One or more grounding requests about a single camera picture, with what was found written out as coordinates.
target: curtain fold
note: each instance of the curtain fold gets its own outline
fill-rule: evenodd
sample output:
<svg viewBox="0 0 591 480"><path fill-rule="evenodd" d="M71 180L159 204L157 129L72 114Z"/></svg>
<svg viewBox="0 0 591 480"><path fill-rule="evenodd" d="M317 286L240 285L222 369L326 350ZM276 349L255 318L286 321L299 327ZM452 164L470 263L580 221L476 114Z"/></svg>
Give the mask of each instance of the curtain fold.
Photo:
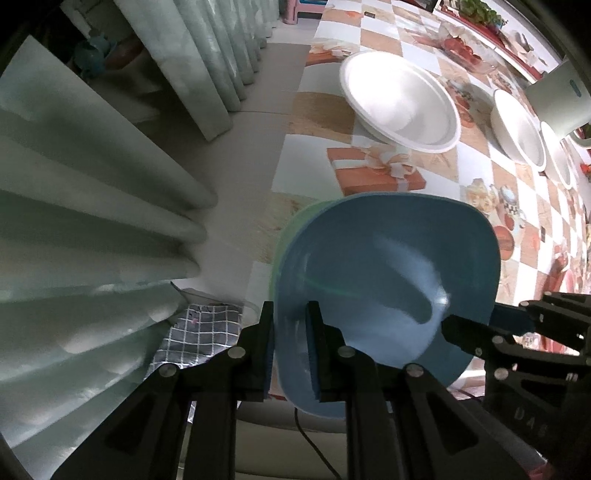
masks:
<svg viewBox="0 0 591 480"><path fill-rule="evenodd" d="M114 0L206 140L229 130L278 0Z"/></svg>
<svg viewBox="0 0 591 480"><path fill-rule="evenodd" d="M0 432L35 480L142 381L215 201L25 40L0 76Z"/></svg>

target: blue plastic item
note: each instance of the blue plastic item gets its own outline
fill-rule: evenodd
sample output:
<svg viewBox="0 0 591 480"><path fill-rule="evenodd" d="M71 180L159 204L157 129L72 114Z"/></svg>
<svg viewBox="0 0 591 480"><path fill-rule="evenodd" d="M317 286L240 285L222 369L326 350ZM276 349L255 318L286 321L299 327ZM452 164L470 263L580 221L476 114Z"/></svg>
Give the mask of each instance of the blue plastic item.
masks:
<svg viewBox="0 0 591 480"><path fill-rule="evenodd" d="M314 397L305 307L345 341L392 367L416 361L450 385L471 355L447 343L448 314L488 324L501 258L475 208L416 193L368 193L333 202L309 220L275 278L275 355L281 386L301 410L344 418L343 403Z"/></svg>

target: metal screw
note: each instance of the metal screw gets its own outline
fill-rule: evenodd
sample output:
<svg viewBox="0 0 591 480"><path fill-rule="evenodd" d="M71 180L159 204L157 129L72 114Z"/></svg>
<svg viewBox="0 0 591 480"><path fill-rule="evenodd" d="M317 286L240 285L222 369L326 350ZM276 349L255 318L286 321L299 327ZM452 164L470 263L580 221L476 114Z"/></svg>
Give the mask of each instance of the metal screw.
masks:
<svg viewBox="0 0 591 480"><path fill-rule="evenodd" d="M347 345L340 346L336 352L342 358L351 358L352 356L355 356L355 349Z"/></svg>
<svg viewBox="0 0 591 480"><path fill-rule="evenodd" d="M410 364L407 366L407 373L413 378L418 378L423 376L425 370L423 370L423 367L421 367L421 365Z"/></svg>
<svg viewBox="0 0 591 480"><path fill-rule="evenodd" d="M158 369L158 373L162 377L172 377L178 370L178 367L174 364L164 364Z"/></svg>
<svg viewBox="0 0 591 480"><path fill-rule="evenodd" d="M495 378L497 380L506 380L509 376L509 371L506 368L497 368L495 370Z"/></svg>
<svg viewBox="0 0 591 480"><path fill-rule="evenodd" d="M233 346L228 350L228 357L230 358L242 358L246 355L246 350L241 346Z"/></svg>

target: white bowl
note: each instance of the white bowl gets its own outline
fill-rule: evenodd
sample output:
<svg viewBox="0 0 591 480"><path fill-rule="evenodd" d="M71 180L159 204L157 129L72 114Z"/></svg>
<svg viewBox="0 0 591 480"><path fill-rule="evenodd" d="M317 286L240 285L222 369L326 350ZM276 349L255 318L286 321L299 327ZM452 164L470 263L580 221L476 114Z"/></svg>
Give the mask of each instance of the white bowl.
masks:
<svg viewBox="0 0 591 480"><path fill-rule="evenodd" d="M554 130L546 122L542 122L541 127L546 157L548 158L545 170L546 176L550 180L560 182L567 189L570 189L573 186L573 177L570 174L569 157Z"/></svg>
<svg viewBox="0 0 591 480"><path fill-rule="evenodd" d="M431 74L384 51L362 51L340 67L340 85L367 130L389 144L442 153L460 141L452 98Z"/></svg>
<svg viewBox="0 0 591 480"><path fill-rule="evenodd" d="M507 156L534 171L546 168L546 153L534 120L519 100L504 90L495 91L492 130Z"/></svg>

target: white kettle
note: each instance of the white kettle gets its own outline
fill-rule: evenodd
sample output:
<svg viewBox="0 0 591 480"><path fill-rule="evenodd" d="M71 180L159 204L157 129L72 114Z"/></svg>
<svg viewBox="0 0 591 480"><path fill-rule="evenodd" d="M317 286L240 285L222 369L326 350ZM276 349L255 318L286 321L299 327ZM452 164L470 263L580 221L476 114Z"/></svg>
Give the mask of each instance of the white kettle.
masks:
<svg viewBox="0 0 591 480"><path fill-rule="evenodd" d="M591 139L574 133L591 121L591 95L569 59L527 87L525 94L540 121L546 122L558 138L570 135L577 145L591 148Z"/></svg>

